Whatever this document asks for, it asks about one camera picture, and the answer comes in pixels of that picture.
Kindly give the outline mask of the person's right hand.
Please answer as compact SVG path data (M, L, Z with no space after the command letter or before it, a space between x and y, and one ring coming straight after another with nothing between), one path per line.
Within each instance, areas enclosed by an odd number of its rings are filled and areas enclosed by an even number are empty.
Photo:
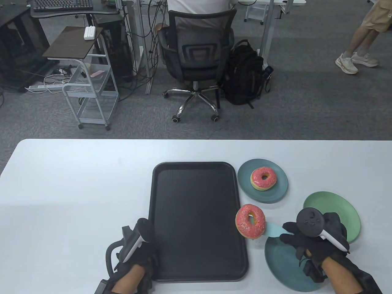
M292 246L297 251L301 249L303 251L302 255L310 259L316 267L321 267L328 257L347 256L347 252L341 251L326 239L306 236L300 232L295 222L286 222L282 228L291 234L281 234L279 237L280 241Z

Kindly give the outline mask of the person's left hand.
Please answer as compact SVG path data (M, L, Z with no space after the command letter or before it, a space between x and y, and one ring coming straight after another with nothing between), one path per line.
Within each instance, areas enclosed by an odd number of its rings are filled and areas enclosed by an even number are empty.
M111 290L118 294L148 294L152 289L152 275L156 267L156 246L143 243L125 263L118 263Z

